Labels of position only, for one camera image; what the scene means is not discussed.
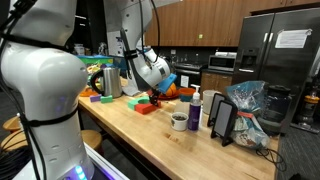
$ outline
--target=purple bottle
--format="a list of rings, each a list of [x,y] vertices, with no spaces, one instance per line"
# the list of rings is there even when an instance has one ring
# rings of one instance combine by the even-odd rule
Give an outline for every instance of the purple bottle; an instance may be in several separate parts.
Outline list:
[[[198,92],[200,86],[194,84],[191,84],[191,86],[196,88],[196,92],[193,94],[193,97],[190,101],[188,129],[191,131],[197,131],[199,129],[201,110],[200,94]]]

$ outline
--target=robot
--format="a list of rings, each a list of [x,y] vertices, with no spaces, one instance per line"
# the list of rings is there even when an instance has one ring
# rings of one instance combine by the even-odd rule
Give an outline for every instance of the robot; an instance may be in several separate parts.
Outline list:
[[[11,19],[3,30],[0,75],[2,87],[23,96],[25,109],[20,119],[35,156],[34,176],[26,179],[91,179],[94,173],[77,112],[77,98],[88,73],[76,56],[59,49],[73,32],[76,3],[11,0],[12,14],[22,17]],[[104,0],[104,4],[114,12],[114,23],[121,28],[117,30],[121,31],[129,75],[137,88],[145,91],[166,79],[172,73],[170,64],[157,58],[152,49],[147,56],[136,50],[142,33],[140,8],[143,31],[151,21],[149,0]]]

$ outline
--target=kitchen counter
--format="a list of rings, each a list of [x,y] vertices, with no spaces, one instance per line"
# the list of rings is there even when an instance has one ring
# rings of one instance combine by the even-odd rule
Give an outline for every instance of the kitchen counter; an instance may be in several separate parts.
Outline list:
[[[127,107],[133,99],[123,95],[102,104],[80,97],[79,105],[171,179],[275,179],[275,166],[254,150],[235,143],[222,147],[219,138],[211,139],[208,115],[203,115],[198,132],[177,132],[170,115],[179,100],[162,101],[161,108],[142,115]],[[271,139],[269,148],[278,150],[278,141]]]
[[[214,70],[214,69],[202,69],[202,72],[208,72],[208,73],[215,73],[215,74],[220,74],[220,75],[233,75],[233,72],[228,72],[228,71],[219,71],[219,70]]]

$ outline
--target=red toy block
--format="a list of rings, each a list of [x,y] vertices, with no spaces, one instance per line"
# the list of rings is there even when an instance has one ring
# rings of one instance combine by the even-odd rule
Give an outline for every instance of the red toy block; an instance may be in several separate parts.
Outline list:
[[[137,104],[134,107],[134,110],[141,113],[141,114],[148,114],[149,112],[152,112],[156,110],[158,107],[161,107],[161,102],[158,101],[159,106],[154,106],[150,103],[148,104]]]

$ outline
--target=stainless steel refrigerator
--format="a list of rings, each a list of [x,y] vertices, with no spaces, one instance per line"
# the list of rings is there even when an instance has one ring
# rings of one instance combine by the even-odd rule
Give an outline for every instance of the stainless steel refrigerator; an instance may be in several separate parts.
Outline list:
[[[246,17],[238,46],[232,84],[263,80],[291,89],[292,101],[281,133],[294,118],[310,76],[317,72],[320,8]]]

